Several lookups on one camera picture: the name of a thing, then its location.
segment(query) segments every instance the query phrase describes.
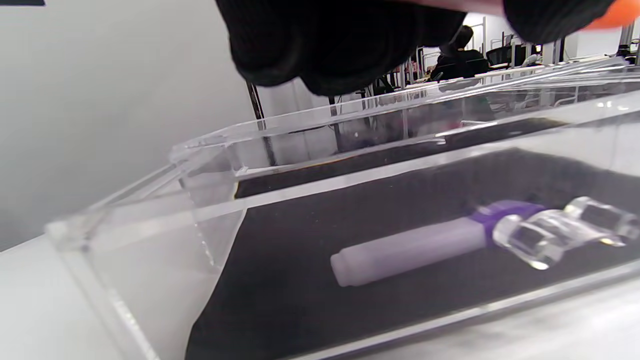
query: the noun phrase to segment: clear acrylic box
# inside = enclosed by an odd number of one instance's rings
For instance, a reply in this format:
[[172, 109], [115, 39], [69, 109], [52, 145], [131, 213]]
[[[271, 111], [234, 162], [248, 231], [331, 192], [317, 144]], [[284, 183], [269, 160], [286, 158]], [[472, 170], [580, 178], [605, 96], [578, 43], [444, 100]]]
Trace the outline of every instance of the clear acrylic box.
[[248, 122], [47, 233], [123, 359], [347, 354], [635, 273], [638, 99], [607, 60]]

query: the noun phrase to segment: purple band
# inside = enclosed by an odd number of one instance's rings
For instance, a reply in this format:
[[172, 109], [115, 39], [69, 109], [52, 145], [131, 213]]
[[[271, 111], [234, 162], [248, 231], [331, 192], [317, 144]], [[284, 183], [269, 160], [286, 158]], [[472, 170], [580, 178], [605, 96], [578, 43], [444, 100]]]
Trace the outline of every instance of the purple band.
[[530, 202], [502, 200], [478, 209], [473, 215], [469, 216], [469, 219], [484, 226], [486, 244], [491, 246], [493, 245], [493, 228], [502, 218], [507, 215], [520, 215], [526, 219], [543, 210], [545, 210], [544, 206], [531, 204]]

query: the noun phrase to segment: gloved hand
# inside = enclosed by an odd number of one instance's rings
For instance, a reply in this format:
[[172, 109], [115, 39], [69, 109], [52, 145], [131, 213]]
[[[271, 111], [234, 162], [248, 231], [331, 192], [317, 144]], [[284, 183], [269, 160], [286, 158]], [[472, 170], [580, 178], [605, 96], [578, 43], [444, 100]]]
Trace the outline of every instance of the gloved hand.
[[275, 86], [299, 76], [317, 95], [340, 95], [371, 84], [417, 46], [448, 44], [465, 11], [504, 12], [522, 39], [545, 44], [602, 17], [614, 0], [216, 1], [246, 80]]

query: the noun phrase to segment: black hair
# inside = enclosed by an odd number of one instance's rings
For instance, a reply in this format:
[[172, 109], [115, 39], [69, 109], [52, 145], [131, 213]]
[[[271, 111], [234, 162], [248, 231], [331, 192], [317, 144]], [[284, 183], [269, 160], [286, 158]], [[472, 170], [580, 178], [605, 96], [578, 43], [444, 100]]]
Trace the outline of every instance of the black hair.
[[462, 25], [462, 28], [458, 31], [456, 38], [453, 40], [453, 46], [457, 49], [464, 49], [465, 46], [474, 37], [474, 30], [468, 25]]

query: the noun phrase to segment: person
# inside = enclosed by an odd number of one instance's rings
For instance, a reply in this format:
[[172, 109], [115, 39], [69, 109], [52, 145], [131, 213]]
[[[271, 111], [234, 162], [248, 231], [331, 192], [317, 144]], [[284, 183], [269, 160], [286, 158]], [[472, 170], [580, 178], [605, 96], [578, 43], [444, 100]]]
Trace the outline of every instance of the person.
[[431, 71], [432, 80], [472, 78], [489, 71], [489, 62], [478, 50], [465, 50], [474, 36], [474, 30], [463, 25], [451, 42], [450, 49], [442, 49], [436, 67]]

